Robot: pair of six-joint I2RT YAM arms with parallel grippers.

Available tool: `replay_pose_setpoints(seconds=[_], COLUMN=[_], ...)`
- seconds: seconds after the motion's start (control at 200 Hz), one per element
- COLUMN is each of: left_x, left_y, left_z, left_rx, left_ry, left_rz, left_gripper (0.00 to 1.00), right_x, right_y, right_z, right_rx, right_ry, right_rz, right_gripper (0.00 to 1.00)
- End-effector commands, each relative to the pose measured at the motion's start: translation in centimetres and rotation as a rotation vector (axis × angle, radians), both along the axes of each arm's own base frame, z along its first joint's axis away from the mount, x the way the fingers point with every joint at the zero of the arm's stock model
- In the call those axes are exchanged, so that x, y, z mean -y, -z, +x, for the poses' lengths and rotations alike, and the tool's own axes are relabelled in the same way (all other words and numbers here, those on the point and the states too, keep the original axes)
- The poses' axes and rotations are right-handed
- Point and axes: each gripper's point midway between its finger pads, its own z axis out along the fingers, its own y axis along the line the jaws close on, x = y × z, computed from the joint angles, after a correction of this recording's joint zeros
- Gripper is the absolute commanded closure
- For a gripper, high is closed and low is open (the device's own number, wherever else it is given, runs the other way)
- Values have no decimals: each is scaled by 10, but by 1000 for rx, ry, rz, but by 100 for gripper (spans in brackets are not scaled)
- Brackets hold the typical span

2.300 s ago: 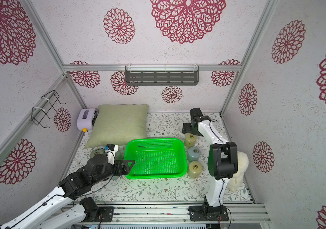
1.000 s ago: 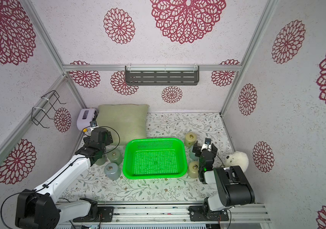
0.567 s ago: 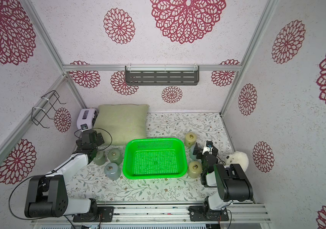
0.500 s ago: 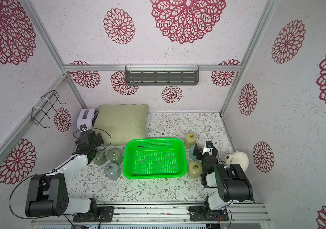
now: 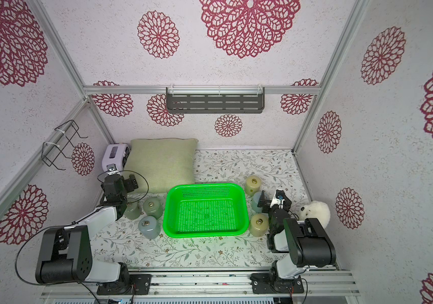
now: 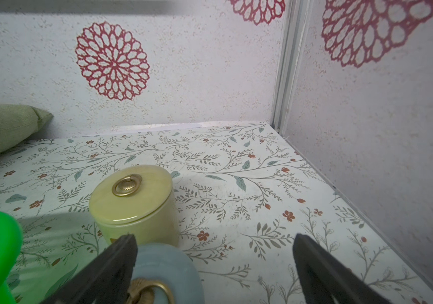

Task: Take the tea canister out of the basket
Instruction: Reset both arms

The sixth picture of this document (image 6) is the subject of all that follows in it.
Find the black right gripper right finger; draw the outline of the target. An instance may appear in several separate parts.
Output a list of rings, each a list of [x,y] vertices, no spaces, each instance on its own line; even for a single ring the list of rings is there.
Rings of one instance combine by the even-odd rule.
[[[296,235],[293,258],[307,303],[388,303],[308,235]]]

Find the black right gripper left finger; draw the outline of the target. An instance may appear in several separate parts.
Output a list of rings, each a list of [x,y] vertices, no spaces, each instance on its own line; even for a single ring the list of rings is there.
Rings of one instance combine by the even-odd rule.
[[[44,303],[125,303],[137,259],[135,236],[119,237]]]

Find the blue-grey tea canister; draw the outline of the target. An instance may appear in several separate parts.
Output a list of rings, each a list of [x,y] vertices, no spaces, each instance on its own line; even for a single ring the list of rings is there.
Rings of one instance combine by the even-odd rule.
[[[137,259],[126,303],[204,303],[203,285],[192,261],[168,244],[144,244]]]

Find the beige tea canister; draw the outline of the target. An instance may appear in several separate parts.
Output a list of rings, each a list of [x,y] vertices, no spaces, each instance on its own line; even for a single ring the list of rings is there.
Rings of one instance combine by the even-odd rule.
[[[179,242],[178,211],[170,173],[157,165],[136,165],[105,178],[88,209],[107,244],[133,234],[138,244]]]

